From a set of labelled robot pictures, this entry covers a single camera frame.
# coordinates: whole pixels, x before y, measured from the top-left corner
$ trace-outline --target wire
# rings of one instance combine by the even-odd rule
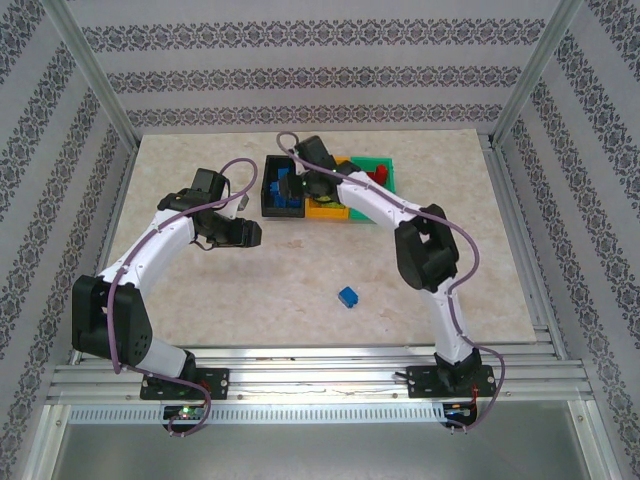
[[[111,286],[109,287],[109,295],[107,297],[107,333],[109,336],[109,353],[111,354],[111,363],[113,365],[113,371],[116,373],[116,375],[119,375],[120,372],[122,371],[122,365],[118,360],[116,332],[115,332],[114,322],[113,322],[113,304],[115,301],[116,290],[118,288],[118,283],[120,282],[120,279],[127,272],[129,266],[131,265],[131,262],[133,262],[133,259],[136,257],[136,255],[140,252],[140,250],[142,250],[142,248],[147,244],[147,242],[151,240],[151,238],[153,238],[153,236],[156,233],[160,232],[162,229],[166,228],[168,225],[175,222],[179,218],[186,217],[187,215],[191,215],[192,213],[196,213],[201,210],[206,210],[208,208],[213,208],[222,204],[226,204],[227,202],[230,202],[231,200],[235,200],[236,198],[242,197],[244,194],[246,194],[251,189],[251,187],[253,187],[253,185],[256,183],[256,180],[258,178],[258,165],[256,165],[256,162],[254,162],[250,158],[236,158],[234,160],[231,160],[224,167],[222,167],[222,170],[220,170],[220,174],[226,171],[227,168],[229,168],[231,165],[234,165],[239,162],[248,163],[253,167],[253,177],[251,178],[251,181],[247,184],[247,186],[245,186],[238,193],[234,193],[233,195],[227,198],[223,198],[222,200],[217,200],[215,202],[193,207],[188,210],[185,210],[184,212],[177,213],[173,217],[165,220],[160,225],[158,225],[158,228],[149,230],[149,232],[131,249],[131,253],[127,255],[127,258],[125,258],[123,264],[120,266],[120,268],[116,272],[116,275],[113,278],[113,281],[111,282]],[[160,380],[177,383],[179,385],[185,385],[201,391],[205,396],[205,403],[207,405],[205,409],[205,414],[200,419],[200,422],[198,422],[196,425],[194,425],[191,429],[187,430],[186,432],[179,433],[178,435],[181,437],[186,437],[196,433],[198,430],[204,427],[209,417],[209,412],[211,411],[211,395],[209,394],[206,388],[204,388],[202,385],[188,382],[180,378],[173,378],[173,377],[168,377],[166,375],[159,375],[153,372],[148,372],[146,370],[142,370],[142,369],[131,367],[131,366],[125,366],[125,367],[128,368],[129,370],[142,373],[143,375],[147,375],[149,377],[159,378]],[[170,435],[176,435],[176,432],[174,432],[171,429],[171,426],[173,425],[174,420],[175,420],[175,417],[169,420],[168,430]]]
[[[384,198],[387,202],[389,202],[391,205],[402,209],[405,212],[411,213],[413,215],[418,215],[420,217],[426,218],[427,220],[431,220],[433,222],[438,222],[441,223],[442,225],[446,225],[447,227],[449,227],[450,229],[456,231],[457,233],[459,233],[469,244],[469,246],[471,247],[471,250],[473,252],[473,266],[471,267],[471,269],[462,276],[462,278],[460,278],[459,280],[455,281],[454,283],[451,284],[451,286],[449,287],[449,289],[447,290],[447,299],[448,299],[448,304],[449,304],[449,312],[451,313],[451,320],[453,321],[453,326],[456,329],[456,332],[458,333],[458,335],[460,336],[460,338],[462,338],[468,345],[470,345],[472,348],[477,348],[478,350],[481,350],[483,352],[487,352],[491,355],[493,355],[494,357],[496,357],[498,359],[498,361],[500,362],[500,379],[498,380],[498,384],[496,385],[496,391],[493,395],[493,397],[491,397],[491,400],[489,401],[489,404],[487,405],[487,408],[484,410],[484,412],[482,412],[482,414],[478,417],[478,419],[470,426],[468,426],[466,429],[464,429],[464,431],[470,431],[473,430],[474,428],[476,428],[478,425],[480,425],[484,419],[487,417],[487,415],[489,414],[489,412],[491,412],[491,410],[493,409],[493,406],[495,405],[495,402],[498,398],[498,395],[500,393],[500,390],[502,389],[502,385],[504,383],[504,378],[505,378],[505,370],[506,370],[506,364],[504,361],[504,357],[498,353],[497,351],[495,351],[492,348],[489,347],[485,347],[483,345],[479,345],[476,342],[474,342],[473,340],[471,340],[469,337],[467,337],[464,332],[462,331],[462,328],[460,327],[460,324],[458,323],[458,318],[456,317],[456,312],[455,312],[455,308],[453,305],[453,298],[451,296],[451,294],[453,293],[453,290],[455,288],[457,288],[458,286],[462,285],[463,283],[465,283],[467,280],[469,280],[477,271],[478,271],[478,267],[480,266],[480,251],[478,250],[478,245],[476,245],[476,242],[473,240],[473,238],[471,238],[471,235],[469,235],[466,231],[464,231],[461,227],[459,227],[458,225],[456,225],[455,223],[450,222],[449,220],[446,220],[444,218],[438,217],[436,215],[431,215],[425,212],[421,212],[419,210],[415,210],[413,208],[408,208],[405,205],[401,204],[400,202],[398,202],[395,198],[391,197],[390,195],[388,195],[388,193],[384,188],[378,188],[377,186],[371,185],[369,183],[365,183],[361,180],[358,180],[357,178],[353,178],[353,177],[348,177],[346,175],[343,175],[339,172],[334,172],[333,170],[329,170],[326,168],[322,168],[319,167],[317,165],[314,165],[310,162],[307,162],[306,160],[303,160],[302,158],[300,158],[298,155],[295,154],[295,151],[292,149],[287,149],[283,144],[282,144],[282,137],[283,136],[289,136],[289,137],[293,137],[296,140],[296,145],[298,143],[300,143],[300,140],[298,138],[298,136],[293,133],[293,132],[280,132],[278,133],[278,135],[276,135],[276,143],[278,144],[278,147],[280,148],[280,150],[282,150],[284,153],[286,153],[289,158],[291,158],[292,160],[300,163],[301,165],[303,165],[304,167],[306,167],[309,170],[315,170],[317,172],[321,172],[324,173],[326,175],[331,175],[333,177],[337,177],[340,178],[344,181],[347,182],[351,182],[355,185],[359,185],[363,188],[367,188],[375,193],[377,193],[380,197]]]

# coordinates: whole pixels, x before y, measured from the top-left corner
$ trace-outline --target patterned wallpaper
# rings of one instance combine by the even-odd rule
[[[489,133],[557,0],[517,3],[70,6],[140,133],[288,126]]]
[[[640,478],[639,19],[629,1],[585,3],[503,150],[623,478]]]
[[[98,267],[128,154],[37,1],[0,1],[0,479],[18,476],[69,293]]]

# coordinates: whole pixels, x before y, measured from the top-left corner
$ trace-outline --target beige table surface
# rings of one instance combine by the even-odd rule
[[[475,238],[481,267],[460,289],[473,338],[535,340],[474,130],[320,135],[336,156],[392,157],[398,195],[439,204]],[[198,167],[219,170],[235,157],[253,158],[260,167],[242,216],[260,223],[262,245],[184,249],[146,299],[154,335],[176,345],[433,343],[429,313],[397,271],[392,232],[374,224],[260,216],[264,159],[278,153],[272,133],[143,138],[110,263],[148,226],[161,198],[191,185]],[[249,166],[227,172],[234,191],[250,178]],[[461,237],[456,241],[458,268],[466,272],[470,249]],[[345,286],[359,295],[353,309],[338,300]]]

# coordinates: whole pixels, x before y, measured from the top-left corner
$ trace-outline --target blue block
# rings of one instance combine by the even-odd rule
[[[351,287],[342,289],[338,294],[338,298],[347,308],[353,308],[353,306],[358,303],[358,294],[354,292]]]

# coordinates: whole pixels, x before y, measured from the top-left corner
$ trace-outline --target purple cable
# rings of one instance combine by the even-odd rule
[[[142,250],[142,248],[146,245],[146,243],[149,240],[151,240],[151,238],[156,233],[158,233],[160,230],[162,230],[163,228],[167,227],[171,223],[175,222],[179,218],[186,217],[187,215],[199,212],[201,210],[206,210],[208,208],[218,207],[218,206],[226,204],[226,203],[228,203],[228,202],[230,202],[232,200],[235,200],[238,197],[242,197],[245,193],[247,193],[251,189],[251,187],[253,187],[253,185],[256,183],[256,180],[258,178],[258,165],[256,165],[256,162],[254,162],[250,158],[236,158],[234,160],[231,160],[224,167],[222,167],[222,170],[220,170],[220,174],[222,174],[231,165],[233,165],[235,163],[239,163],[239,162],[249,163],[253,167],[253,178],[251,178],[251,181],[249,182],[249,184],[246,187],[244,187],[238,193],[234,193],[230,197],[223,198],[222,200],[217,200],[215,202],[207,203],[205,205],[200,205],[198,207],[190,208],[188,210],[185,210],[184,212],[180,212],[180,213],[174,215],[173,217],[165,220],[164,222],[162,222],[158,226],[157,229],[150,230],[142,238],[142,240],[140,240],[135,245],[135,247],[133,247],[133,249],[131,250],[131,253],[129,253],[129,255],[127,255],[127,258],[124,260],[122,266],[116,272],[116,275],[113,278],[113,281],[111,282],[111,287],[109,288],[109,296],[107,297],[107,333],[109,335],[109,352],[111,354],[111,363],[113,364],[113,371],[116,373],[116,375],[119,375],[120,372],[122,371],[122,365],[120,365],[120,361],[118,360],[118,349],[116,347],[116,332],[115,332],[115,328],[114,328],[114,325],[113,325],[113,303],[115,301],[116,290],[117,290],[117,287],[118,287],[118,283],[120,282],[120,279],[126,273],[127,268],[131,265],[131,262],[133,262],[133,259],[138,254],[138,252],[140,252],[140,250]],[[127,368],[129,368],[130,370],[132,370],[134,372],[142,373],[143,375],[148,375],[150,377],[156,377],[156,378],[159,378],[161,380],[177,383],[179,385],[186,385],[188,387],[200,390],[202,393],[204,393],[205,403],[206,403],[205,415],[202,416],[202,419],[200,420],[200,422],[198,422],[196,425],[194,425],[193,428],[191,428],[190,430],[188,430],[188,431],[186,431],[184,433],[181,433],[180,436],[181,437],[189,436],[189,435],[191,435],[193,433],[196,433],[198,430],[200,430],[204,426],[205,422],[207,421],[207,418],[209,417],[209,411],[211,410],[211,395],[209,395],[209,392],[207,392],[206,388],[202,387],[201,385],[192,383],[192,382],[187,382],[186,380],[181,380],[179,378],[167,377],[165,375],[158,375],[158,374],[155,374],[153,372],[147,372],[146,370],[137,369],[135,367],[127,367]],[[169,429],[169,434],[170,435],[174,435],[174,431],[171,429],[171,426],[173,425],[173,421],[174,421],[174,418],[172,418],[169,421],[169,425],[168,425],[168,429]]]
[[[400,209],[404,210],[405,212],[409,212],[409,213],[411,213],[413,215],[417,215],[417,216],[426,218],[427,220],[431,220],[431,221],[434,221],[434,222],[441,223],[442,225],[446,225],[450,229],[455,230],[457,233],[459,233],[467,241],[467,243],[471,247],[471,250],[473,251],[473,266],[471,267],[471,269],[462,278],[460,278],[456,282],[452,283],[451,286],[449,287],[449,290],[447,291],[449,312],[451,312],[451,319],[453,321],[453,326],[455,327],[456,332],[458,332],[458,335],[460,335],[460,338],[462,338],[472,348],[477,348],[478,350],[482,350],[482,351],[487,352],[487,353],[493,355],[494,357],[496,357],[498,359],[498,361],[500,362],[500,370],[501,370],[500,379],[498,380],[498,384],[496,386],[496,391],[495,391],[493,397],[491,397],[491,400],[489,401],[489,404],[487,405],[487,408],[485,409],[484,412],[482,412],[482,415],[480,415],[480,417],[478,417],[478,419],[472,425],[468,426],[466,429],[463,429],[465,432],[473,430],[478,425],[480,425],[480,423],[482,421],[484,421],[484,419],[487,417],[489,412],[493,409],[493,406],[496,403],[496,400],[498,398],[500,390],[502,389],[502,385],[504,383],[504,378],[505,378],[505,370],[506,370],[506,364],[504,362],[504,357],[500,353],[498,353],[497,351],[493,350],[492,348],[488,348],[488,347],[479,345],[476,342],[474,342],[473,340],[471,340],[470,338],[468,338],[466,335],[464,335],[464,333],[462,332],[462,328],[460,327],[460,324],[458,323],[458,319],[456,317],[455,308],[454,308],[454,305],[453,305],[453,299],[451,298],[451,293],[453,292],[453,289],[457,288],[458,286],[462,285],[464,282],[469,280],[478,271],[478,267],[480,266],[480,251],[478,250],[478,246],[476,245],[476,242],[473,240],[473,238],[471,238],[471,235],[469,235],[461,227],[459,227],[455,223],[450,222],[449,220],[446,220],[444,218],[441,218],[441,217],[438,217],[438,216],[435,216],[435,215],[431,215],[431,214],[428,214],[428,213],[425,213],[425,212],[421,212],[419,210],[414,210],[412,208],[405,207],[400,202],[398,202],[396,199],[394,199],[393,197],[391,197],[387,193],[385,193],[387,191],[384,188],[382,188],[382,189],[381,188],[377,188],[375,186],[372,186],[372,185],[370,185],[368,183],[365,183],[365,182],[363,182],[361,180],[358,180],[356,178],[348,177],[348,176],[343,175],[341,173],[334,172],[333,170],[329,170],[329,169],[326,169],[326,168],[319,167],[319,166],[314,165],[314,164],[312,164],[310,162],[307,162],[306,160],[303,160],[298,155],[296,155],[293,150],[287,149],[282,144],[282,137],[285,136],[285,135],[293,137],[296,140],[296,144],[299,143],[300,139],[293,132],[280,132],[276,136],[276,143],[278,144],[278,147],[285,154],[287,154],[289,156],[289,158],[291,158],[292,160],[300,163],[301,165],[303,165],[304,167],[306,167],[309,170],[315,170],[317,172],[325,173],[327,175],[331,175],[333,177],[340,178],[340,179],[342,179],[344,181],[351,182],[351,183],[353,183],[355,185],[358,185],[360,187],[367,188],[367,189],[377,193],[379,196],[384,198],[391,205],[393,205],[393,206],[395,206],[397,208],[400,208]]]

